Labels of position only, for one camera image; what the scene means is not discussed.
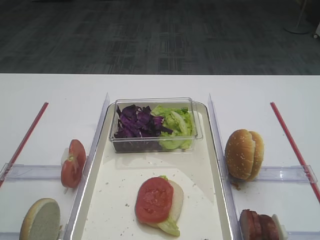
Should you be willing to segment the red tomato slice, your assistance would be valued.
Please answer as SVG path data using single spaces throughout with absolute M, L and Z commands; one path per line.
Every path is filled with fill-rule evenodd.
M 135 215 L 140 223 L 158 224 L 165 221 L 173 202 L 174 188 L 161 176 L 146 180 L 139 188 Z
M 72 139 L 68 157 L 61 168 L 61 183 L 66 188 L 76 188 L 81 181 L 86 162 L 86 151 L 78 139 Z

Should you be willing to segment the white tomato stand block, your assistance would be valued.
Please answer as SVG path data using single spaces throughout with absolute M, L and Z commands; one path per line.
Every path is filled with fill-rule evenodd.
M 69 157 L 69 148 L 67 147 L 64 149 L 61 156 L 61 161 L 60 161 L 61 166 L 63 166 L 64 162 L 68 159 L 68 157 Z

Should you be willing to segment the green lettuce leaf on bun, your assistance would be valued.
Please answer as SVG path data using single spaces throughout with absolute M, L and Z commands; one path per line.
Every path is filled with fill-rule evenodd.
M 166 220 L 157 223 L 157 227 L 160 228 L 165 233 L 179 237 L 180 230 L 177 226 L 177 221 L 181 215 L 183 203 L 184 203 L 184 191 L 176 182 L 169 180 L 166 176 L 161 175 L 160 178 L 163 178 L 169 182 L 169 184 L 173 187 L 173 196 L 172 196 L 172 204 L 169 210 L 169 214 Z

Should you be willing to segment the front red meat patty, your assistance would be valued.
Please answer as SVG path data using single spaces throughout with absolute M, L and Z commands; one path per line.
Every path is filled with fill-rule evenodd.
M 239 218 L 241 232 L 244 240 L 255 240 L 256 230 L 253 216 L 249 209 L 244 209 Z

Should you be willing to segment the red meat patty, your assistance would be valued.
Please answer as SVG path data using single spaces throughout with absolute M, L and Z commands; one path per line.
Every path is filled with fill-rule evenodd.
M 256 240 L 269 240 L 268 225 L 265 218 L 257 214 L 255 220 L 258 222 L 258 226 L 255 227 Z
M 273 219 L 265 214 L 261 215 L 263 224 L 263 239 L 264 240 L 279 240 L 279 233 Z
M 253 216 L 249 209 L 244 209 L 239 218 L 241 232 L 244 240 L 255 240 L 256 230 Z

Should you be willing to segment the clear plastic salad box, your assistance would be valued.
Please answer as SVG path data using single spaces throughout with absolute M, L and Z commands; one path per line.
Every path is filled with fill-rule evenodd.
M 159 136 L 159 137 L 152 137 L 151 138 L 152 140 L 158 141 L 159 144 L 160 144 L 160 141 L 165 141 L 165 140 L 192 140 L 190 149 L 183 150 L 183 149 L 178 148 L 178 149 L 174 149 L 174 150 L 167 150 L 167 149 L 164 149 L 160 145 L 161 146 L 160 150 L 145 151 L 145 152 L 191 151 L 193 149 L 196 141 L 203 138 L 203 131 L 202 131 L 201 124 L 200 124 L 200 116 L 199 116 L 196 102 L 193 101 L 189 97 L 118 99 L 113 104 L 113 116 L 112 116 L 112 121 L 111 121 L 111 125 L 110 125 L 109 137 L 108 137 L 109 141 L 113 145 L 115 152 L 116 152 L 116 150 L 114 147 L 115 141 L 113 140 L 113 134 L 117 131 L 118 119 L 119 119 L 116 110 L 117 110 L 117 108 L 120 108 L 122 110 L 123 108 L 128 107 L 130 105 L 136 105 L 141 108 L 149 106 L 151 108 L 151 114 L 152 114 L 153 109 L 158 105 L 161 105 L 164 108 L 176 108 L 176 109 L 187 107 L 188 111 L 191 112 L 191 114 L 192 114 L 191 121 L 194 126 L 194 134 L 192 136 L 174 136 L 174 137 Z

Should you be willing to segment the left clear long divider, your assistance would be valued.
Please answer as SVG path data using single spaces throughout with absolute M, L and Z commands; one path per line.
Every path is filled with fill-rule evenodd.
M 64 233 L 61 237 L 62 240 L 80 240 L 83 236 L 93 190 L 95 188 L 95 181 L 97 179 L 100 165 L 99 163 L 95 162 L 95 157 L 103 132 L 104 122 L 109 105 L 110 98 L 109 95 L 106 95 L 95 130 L 94 138 L 89 150 L 89 154 L 83 168 L 81 181 L 77 188 L 70 217 L 67 224 L 65 225 Z

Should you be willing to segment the bottom bun slice on tray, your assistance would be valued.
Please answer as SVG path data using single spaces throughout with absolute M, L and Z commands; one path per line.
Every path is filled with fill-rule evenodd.
M 135 215 L 142 224 L 179 236 L 177 221 L 184 203 L 184 191 L 174 181 L 161 175 L 146 180 L 138 190 Z

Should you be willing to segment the sesame bun top front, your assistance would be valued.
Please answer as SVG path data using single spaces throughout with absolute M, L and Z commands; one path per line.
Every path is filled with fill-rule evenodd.
M 241 180 L 249 178 L 254 163 L 255 146 L 252 134 L 246 129 L 238 129 L 229 136 L 224 157 L 231 176 Z

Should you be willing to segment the sesame bun top rear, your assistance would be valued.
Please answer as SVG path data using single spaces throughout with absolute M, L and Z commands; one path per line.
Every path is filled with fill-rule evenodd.
M 255 142 L 255 148 L 254 148 L 254 158 L 253 158 L 253 165 L 251 169 L 251 174 L 248 181 L 252 181 L 256 178 L 256 176 L 259 174 L 259 171 L 262 166 L 262 162 L 264 160 L 264 141 L 259 133 L 255 131 L 250 131 L 250 134 L 252 136 L 252 140 Z

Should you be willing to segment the red strip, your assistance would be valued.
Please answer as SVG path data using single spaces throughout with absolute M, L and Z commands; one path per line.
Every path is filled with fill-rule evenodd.
M 45 102 L 41 109 L 39 110 L 38 114 L 36 115 L 35 119 L 33 120 L 31 126 L 27 130 L 26 134 L 24 135 L 22 141 L 20 142 L 19 146 L 17 147 L 16 151 L 14 152 L 13 156 L 11 157 L 9 163 L 4 167 L 3 173 L 0 175 L 0 186 L 2 187 L 5 177 L 13 167 L 14 163 L 16 162 L 18 156 L 22 152 L 25 144 L 27 143 L 28 139 L 30 138 L 32 132 L 34 131 L 35 127 L 37 126 L 39 120 L 41 119 L 42 115 L 44 114 L 45 110 L 47 109 L 49 103 Z
M 311 188 L 312 188 L 312 190 L 313 190 L 313 192 L 314 192 L 314 194 L 315 194 L 315 196 L 316 196 L 316 198 L 317 198 L 317 200 L 319 202 L 320 201 L 320 190 L 319 190 L 319 187 L 318 187 L 318 185 L 317 185 L 317 183 L 315 181 L 315 177 L 313 177 L 313 175 L 311 173 L 311 168 L 307 166 L 307 163 L 305 162 L 305 160 L 304 160 L 304 158 L 303 158 L 303 156 L 302 156 L 302 154 L 301 154 L 301 152 L 300 152 L 300 150 L 299 150 L 294 138 L 292 137 L 292 135 L 291 135 L 291 133 L 290 133 L 290 131 L 289 131 L 284 119 L 283 119 L 283 117 L 281 116 L 281 113 L 279 112 L 276 104 L 274 102 L 271 102 L 270 106 L 271 106 L 271 108 L 272 108 L 272 110 L 273 110 L 278 122 L 280 123 L 280 125 L 281 125 L 281 127 L 282 127 L 282 129 L 283 129 L 283 131 L 284 131 L 284 133 L 285 133 L 285 135 L 286 135 L 286 137 L 287 137 L 287 139 L 288 139 L 288 141 L 289 141 L 289 143 L 291 145 L 291 148 L 294 151 L 294 153 L 295 153 L 300 165 L 304 169 L 305 174 L 306 174 L 306 176 L 307 176 L 307 178 L 309 180 L 310 186 L 311 186 Z

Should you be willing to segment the white patty stand block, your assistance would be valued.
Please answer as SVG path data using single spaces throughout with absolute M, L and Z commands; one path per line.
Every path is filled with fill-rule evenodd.
M 279 236 L 279 240 L 288 240 L 288 233 L 286 231 L 286 228 L 284 225 L 280 224 L 279 218 L 276 214 L 273 214 L 271 216 L 272 220 L 274 221 L 276 228 L 277 228 L 277 232 L 278 232 L 278 236 Z

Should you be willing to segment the grey round stand base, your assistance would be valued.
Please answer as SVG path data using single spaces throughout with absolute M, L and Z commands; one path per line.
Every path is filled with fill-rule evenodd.
M 296 34 L 296 35 L 305 35 L 311 31 L 310 25 L 303 20 L 303 15 L 305 12 L 307 2 L 308 2 L 307 0 L 301 1 L 302 5 L 300 8 L 298 20 L 295 25 L 285 26 L 283 29 L 286 32 L 291 33 L 291 34 Z

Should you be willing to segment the white caster wheel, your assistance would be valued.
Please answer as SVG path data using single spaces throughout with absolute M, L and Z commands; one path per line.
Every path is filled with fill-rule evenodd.
M 312 37 L 313 37 L 314 39 L 318 39 L 318 38 L 319 38 L 319 35 L 318 35 L 317 33 L 313 33 L 313 34 L 312 34 Z

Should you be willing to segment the clear rail upper right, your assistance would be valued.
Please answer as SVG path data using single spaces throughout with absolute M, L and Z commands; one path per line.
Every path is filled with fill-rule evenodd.
M 316 184 L 318 179 L 310 165 L 262 166 L 253 181 Z

